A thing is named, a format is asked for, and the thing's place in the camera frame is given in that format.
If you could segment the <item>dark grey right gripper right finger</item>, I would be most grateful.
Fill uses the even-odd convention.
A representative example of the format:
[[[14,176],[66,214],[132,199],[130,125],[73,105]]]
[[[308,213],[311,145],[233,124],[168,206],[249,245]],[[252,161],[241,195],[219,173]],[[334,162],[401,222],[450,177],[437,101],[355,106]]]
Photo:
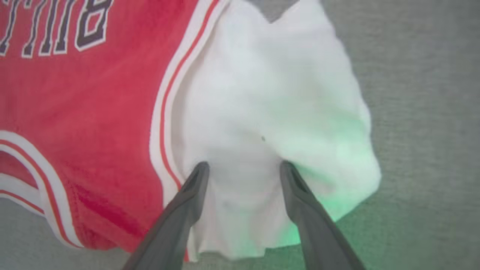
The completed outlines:
[[[346,237],[290,161],[280,164],[286,213],[300,236],[307,270],[365,270]]]

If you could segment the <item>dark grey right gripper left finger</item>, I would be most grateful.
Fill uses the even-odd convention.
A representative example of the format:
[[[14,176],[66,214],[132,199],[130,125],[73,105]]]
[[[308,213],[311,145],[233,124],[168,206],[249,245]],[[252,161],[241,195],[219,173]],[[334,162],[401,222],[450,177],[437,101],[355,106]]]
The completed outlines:
[[[199,162],[123,266],[124,270],[181,270],[191,227],[199,221],[210,166]]]

